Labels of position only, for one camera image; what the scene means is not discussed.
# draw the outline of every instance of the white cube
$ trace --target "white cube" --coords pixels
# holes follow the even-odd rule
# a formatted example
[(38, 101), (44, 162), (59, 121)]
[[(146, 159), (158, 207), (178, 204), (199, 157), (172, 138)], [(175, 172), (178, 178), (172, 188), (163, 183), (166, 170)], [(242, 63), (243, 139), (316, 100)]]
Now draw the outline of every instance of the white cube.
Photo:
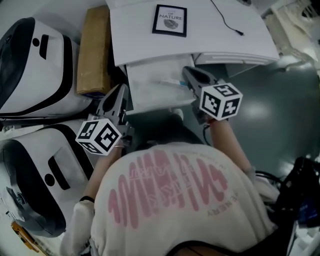
[(242, 93), (231, 83), (202, 88), (200, 109), (216, 120), (234, 117), (242, 101)]
[(100, 119), (84, 121), (75, 141), (92, 154), (107, 156), (121, 137), (109, 119)]

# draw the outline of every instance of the white t-shirt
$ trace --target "white t-shirt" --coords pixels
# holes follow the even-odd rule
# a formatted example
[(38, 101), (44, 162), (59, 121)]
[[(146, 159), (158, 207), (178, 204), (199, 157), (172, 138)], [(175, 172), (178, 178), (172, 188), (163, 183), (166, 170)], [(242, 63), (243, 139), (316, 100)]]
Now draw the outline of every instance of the white t-shirt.
[[(91, 226), (90, 235), (82, 239), (91, 236), (100, 256), (164, 256), (186, 241), (241, 252), (276, 228), (259, 185), (264, 197), (277, 199), (278, 192), (265, 180), (252, 182), (212, 147), (158, 145), (114, 163), (102, 180), (94, 213), (86, 202), (76, 205), (74, 215), (89, 212), (82, 216), (91, 216), (85, 221)], [(70, 255), (81, 244), (72, 227), (72, 222), (80, 221), (72, 218), (62, 255)]]

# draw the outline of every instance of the black wrist strap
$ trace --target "black wrist strap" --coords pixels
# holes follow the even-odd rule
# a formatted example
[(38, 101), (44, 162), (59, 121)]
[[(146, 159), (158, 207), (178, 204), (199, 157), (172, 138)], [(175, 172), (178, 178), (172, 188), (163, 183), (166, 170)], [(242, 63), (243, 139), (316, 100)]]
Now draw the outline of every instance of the black wrist strap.
[(84, 197), (82, 197), (81, 199), (80, 199), (80, 202), (81, 201), (85, 201), (85, 200), (87, 200), (87, 201), (90, 201), (90, 202), (92, 202), (92, 203), (95, 203), (95, 200), (93, 199), (93, 198), (91, 198), (90, 196), (84, 196)]

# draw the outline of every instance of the green floor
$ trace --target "green floor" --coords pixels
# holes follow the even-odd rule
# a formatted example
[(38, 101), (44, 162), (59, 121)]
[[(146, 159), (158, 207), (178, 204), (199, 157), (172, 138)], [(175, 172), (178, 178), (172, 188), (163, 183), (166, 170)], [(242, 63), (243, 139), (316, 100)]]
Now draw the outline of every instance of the green floor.
[[(293, 57), (258, 66), (231, 79), (222, 64), (201, 65), (216, 78), (231, 82), (243, 93), (243, 101), (230, 124), (251, 163), (277, 176), (288, 174), (295, 159), (320, 151), (319, 78), (311, 64), (285, 71)], [(185, 125), (202, 136), (190, 106), (182, 108)], [(149, 112), (132, 120), (137, 128), (146, 127), (167, 115), (166, 111)]]

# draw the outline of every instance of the framed picture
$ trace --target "framed picture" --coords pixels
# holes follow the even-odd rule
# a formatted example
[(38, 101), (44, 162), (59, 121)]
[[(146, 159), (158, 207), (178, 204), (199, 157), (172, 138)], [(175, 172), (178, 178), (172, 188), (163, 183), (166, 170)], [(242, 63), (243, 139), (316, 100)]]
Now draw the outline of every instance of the framed picture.
[(187, 8), (158, 4), (152, 33), (187, 37)]

